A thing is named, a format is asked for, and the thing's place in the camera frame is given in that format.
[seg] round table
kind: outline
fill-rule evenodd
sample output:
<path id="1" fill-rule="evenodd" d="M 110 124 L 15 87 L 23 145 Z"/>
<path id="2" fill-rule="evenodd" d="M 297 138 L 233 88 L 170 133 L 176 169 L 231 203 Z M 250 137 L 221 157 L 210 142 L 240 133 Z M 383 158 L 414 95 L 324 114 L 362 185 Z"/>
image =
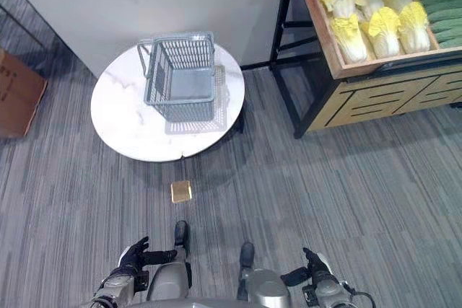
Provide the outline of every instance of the round table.
<path id="1" fill-rule="evenodd" d="M 228 132 L 244 102 L 244 78 L 236 60 L 215 45 L 214 119 L 169 123 L 144 103 L 146 78 L 136 46 L 101 74 L 91 113 L 98 136 L 116 152 L 146 162 L 167 162 L 205 150 Z"/>

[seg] gray striped carpet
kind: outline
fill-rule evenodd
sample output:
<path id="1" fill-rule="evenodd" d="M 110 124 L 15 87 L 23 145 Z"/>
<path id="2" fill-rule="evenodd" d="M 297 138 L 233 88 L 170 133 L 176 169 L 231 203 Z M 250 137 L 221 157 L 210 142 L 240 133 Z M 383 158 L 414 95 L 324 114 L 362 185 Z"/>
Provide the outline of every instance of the gray striped carpet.
<path id="1" fill-rule="evenodd" d="M 126 245 L 149 235 L 152 250 L 171 248 L 179 219 L 191 225 L 191 296 L 233 298 L 240 245 L 251 240 L 257 265 L 280 273 L 304 264 L 303 245 L 324 252 L 379 307 L 462 307 L 461 111 L 294 140 L 274 79 L 259 69 L 245 72 L 244 134 L 179 162 L 137 162 L 95 133 L 91 73 L 14 3 L 30 30 L 48 32 L 51 58 L 30 133 L 0 141 L 0 307 L 76 307 Z M 37 60 L 11 32 L 1 44 Z M 304 90 L 299 69 L 288 72 L 293 90 Z M 170 202 L 177 180 L 191 181 L 192 201 Z M 291 292 L 304 307 L 300 287 Z"/>

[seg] cable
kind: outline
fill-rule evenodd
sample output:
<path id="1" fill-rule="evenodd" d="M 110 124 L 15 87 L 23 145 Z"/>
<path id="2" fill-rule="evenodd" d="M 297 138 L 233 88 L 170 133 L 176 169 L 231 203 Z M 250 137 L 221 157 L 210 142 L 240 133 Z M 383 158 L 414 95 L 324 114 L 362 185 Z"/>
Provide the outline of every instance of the cable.
<path id="1" fill-rule="evenodd" d="M 368 294 L 367 292 L 363 292 L 363 291 L 356 291 L 355 288 L 352 288 L 350 285 L 348 285 L 345 282 L 342 283 L 342 286 L 345 288 L 345 290 L 347 290 L 350 293 L 350 295 L 352 295 L 352 299 L 354 296 L 366 296 L 370 300 L 370 303 L 372 303 L 372 308 L 377 308 L 377 306 L 375 305 L 375 301 L 372 298 L 371 294 Z"/>

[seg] wooden crate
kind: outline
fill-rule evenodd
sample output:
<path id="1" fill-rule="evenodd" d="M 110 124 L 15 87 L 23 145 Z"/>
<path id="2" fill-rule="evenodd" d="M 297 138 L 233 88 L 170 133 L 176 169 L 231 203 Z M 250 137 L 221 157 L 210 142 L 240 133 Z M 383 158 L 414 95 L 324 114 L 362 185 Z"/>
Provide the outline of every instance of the wooden crate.
<path id="1" fill-rule="evenodd" d="M 462 99 L 462 64 L 341 82 L 308 131 L 398 115 Z"/>
<path id="2" fill-rule="evenodd" d="M 326 14 L 324 6 L 319 0 L 305 0 L 310 16 L 315 25 L 316 34 L 326 57 L 332 78 L 343 79 L 345 77 L 368 75 L 377 70 L 379 67 L 386 64 L 392 66 L 397 63 L 413 58 L 428 58 L 438 59 L 440 55 L 450 52 L 462 52 L 462 47 L 445 48 L 439 47 L 435 36 L 428 29 L 431 48 L 425 53 L 403 54 L 396 57 L 376 59 L 373 52 L 368 50 L 368 60 L 362 63 L 346 64 L 341 54 L 340 48 L 337 45 L 335 36 L 329 24 L 329 18 Z"/>

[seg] small wooden block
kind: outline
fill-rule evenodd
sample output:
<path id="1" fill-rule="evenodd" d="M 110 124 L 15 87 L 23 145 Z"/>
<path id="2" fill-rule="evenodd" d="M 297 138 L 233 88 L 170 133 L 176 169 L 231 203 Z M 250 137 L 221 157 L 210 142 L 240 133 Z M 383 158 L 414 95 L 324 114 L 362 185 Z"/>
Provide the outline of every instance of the small wooden block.
<path id="1" fill-rule="evenodd" d="M 191 182 L 188 180 L 173 182 L 170 186 L 170 190 L 172 191 L 173 203 L 189 201 L 193 197 L 191 192 Z"/>

